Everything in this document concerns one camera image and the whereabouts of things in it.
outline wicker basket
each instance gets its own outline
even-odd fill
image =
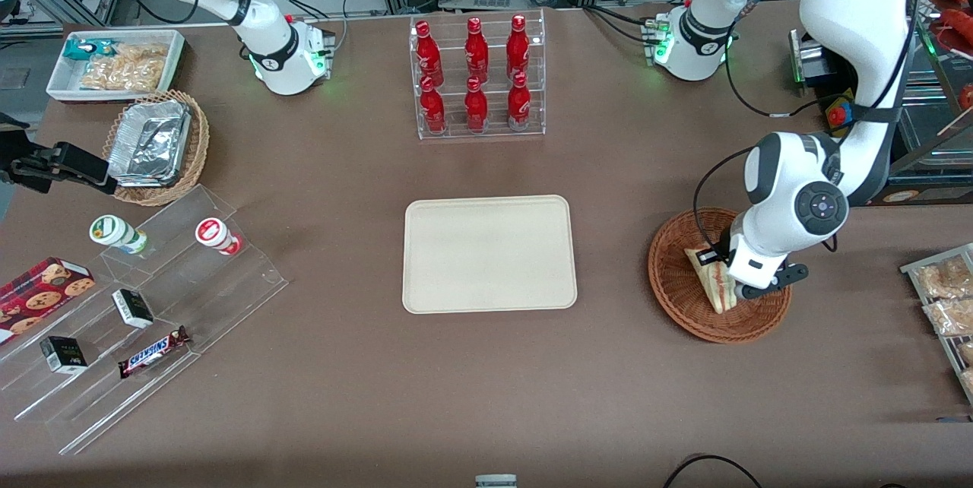
[[[701,208],[699,219],[709,239],[719,239],[736,212],[725,208]],[[752,342],[780,325],[791,300],[791,288],[755,300],[741,300],[729,312],[717,314],[699,284],[684,249],[703,245],[692,211],[668,219],[649,248],[649,281],[661,307],[686,330],[703,340],[720,344]]]
[[[182,175],[174,186],[168,188],[123,188],[121,186],[115,190],[115,198],[126,203],[141,204],[142,207],[159,207],[163,204],[173,203],[173,201],[188,194],[199,180],[202,173],[202,166],[206,162],[206,147],[209,146],[209,124],[206,122],[206,114],[202,113],[199,105],[195,103],[188,94],[180,93],[179,90],[167,90],[164,93],[152,94],[145,99],[136,100],[136,103],[161,103],[164,100],[179,100],[185,103],[192,110],[192,121],[190,123],[190,135],[185,143],[185,155],[183,156]],[[122,121],[122,114],[115,118],[115,125],[108,132],[108,141],[101,150],[101,157],[108,159],[108,154],[112,151],[112,144],[115,143],[115,133],[119,130],[119,123]]]

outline small bottle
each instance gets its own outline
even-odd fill
[[[225,256],[235,255],[243,246],[243,238],[230,232],[230,228],[219,218],[206,218],[199,222],[195,228],[195,239]]]
[[[514,87],[507,96],[507,125],[512,131],[528,128],[531,116],[531,92],[528,90],[528,75],[524,70],[514,72]]]
[[[483,24],[479,18],[466,21],[466,68],[480,79],[480,85],[490,79],[490,48],[483,38]]]
[[[517,70],[528,71],[531,59],[531,41],[528,39],[528,20],[522,14],[515,14],[510,20],[510,37],[507,38],[507,79],[514,80]]]
[[[432,78],[423,76],[420,79],[420,106],[423,107],[423,119],[426,128],[434,135],[441,135],[445,132],[445,108],[442,107],[442,97],[432,84]]]
[[[98,245],[115,246],[126,255],[138,255],[149,243],[145,232],[133,228],[131,224],[115,217],[114,214],[105,214],[91,222],[87,235]]]
[[[439,55],[439,46],[429,35],[429,23],[418,21],[416,23],[416,35],[420,37],[416,45],[416,56],[420,60],[420,70],[424,76],[432,78],[434,87],[442,85],[442,58]]]
[[[474,135],[487,132],[487,96],[480,90],[480,79],[470,76],[466,80],[466,126]]]

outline aluminum foil container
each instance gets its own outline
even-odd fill
[[[179,180],[192,111],[178,100],[125,108],[108,156],[122,187],[167,187]]]

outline red button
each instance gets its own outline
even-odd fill
[[[848,118],[848,111],[842,106],[835,106],[828,110],[828,123],[833,125],[833,127],[838,127]]]

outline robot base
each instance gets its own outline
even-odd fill
[[[685,7],[676,7],[674,10],[656,17],[656,27],[654,30],[647,30],[643,27],[643,37],[657,39],[661,43],[657,46],[646,47],[646,56],[650,65],[666,68],[672,75],[686,81],[701,81],[714,75],[719,69],[720,62],[723,61],[725,49],[713,38],[712,44],[703,46],[705,51],[709,51],[708,46],[712,45],[712,50],[708,55],[701,55],[683,36],[679,27],[682,14],[686,12]]]
[[[279,70],[260,68],[251,55],[250,62],[257,77],[277,94],[302,93],[320,79],[331,77],[334,61],[334,35],[325,37],[322,31],[306,23],[292,23],[298,33],[298,48]]]

